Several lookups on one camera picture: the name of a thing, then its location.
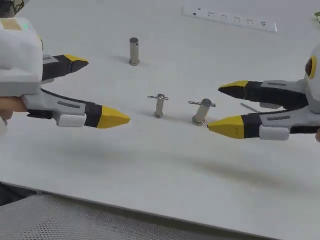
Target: human hand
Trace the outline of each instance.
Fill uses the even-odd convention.
[[[317,140],[318,142],[320,142],[320,128],[318,129],[318,131],[315,134],[315,140]]]
[[[7,131],[7,120],[11,119],[14,112],[27,112],[27,108],[19,97],[0,97],[0,134]]]

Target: power strip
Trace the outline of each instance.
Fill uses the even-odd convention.
[[[205,7],[183,7],[183,15],[197,19],[209,20],[213,22],[241,26],[250,29],[256,29],[266,32],[277,32],[275,22],[269,20],[257,19],[256,17],[241,16],[235,13],[217,12]]]

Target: gray mesh fabric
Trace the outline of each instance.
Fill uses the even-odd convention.
[[[231,240],[38,194],[0,207],[0,240]]]

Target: metal pin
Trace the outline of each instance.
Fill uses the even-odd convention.
[[[169,100],[169,98],[161,93],[158,94],[158,96],[148,96],[148,98],[157,99],[154,116],[157,119],[160,119],[164,115],[164,113],[163,113],[164,102],[165,102],[165,100]]]
[[[139,40],[136,37],[132,37],[129,40],[130,42],[130,60],[129,63],[131,66],[138,66],[139,61]]]
[[[258,110],[256,110],[256,109],[254,109],[253,107],[248,106],[247,104],[244,104],[244,103],[242,103],[242,102],[240,103],[240,105],[241,105],[241,106],[243,106],[243,107],[245,107],[246,109],[251,110],[252,112],[257,113],[257,114],[260,114],[260,113],[261,113],[260,111],[258,111]]]
[[[189,104],[200,105],[196,114],[192,117],[192,123],[197,126],[204,124],[206,116],[211,107],[215,107],[216,104],[212,103],[209,99],[205,98],[201,102],[189,101]]]

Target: white table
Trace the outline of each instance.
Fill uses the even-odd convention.
[[[217,88],[303,77],[320,40],[311,19],[316,1],[198,2],[265,13],[278,33],[184,17],[183,0],[29,2],[19,16],[32,22],[46,53],[89,60],[45,88],[117,108],[131,122],[105,130],[58,128],[54,120],[16,114],[0,139],[0,181],[254,235],[319,239],[314,136],[230,139],[193,125],[198,106],[188,104],[210,98],[217,107],[209,121],[249,113]],[[128,64],[131,37],[140,41],[136,67]],[[162,119],[153,117],[156,100],[147,98],[158,93],[169,97]]]

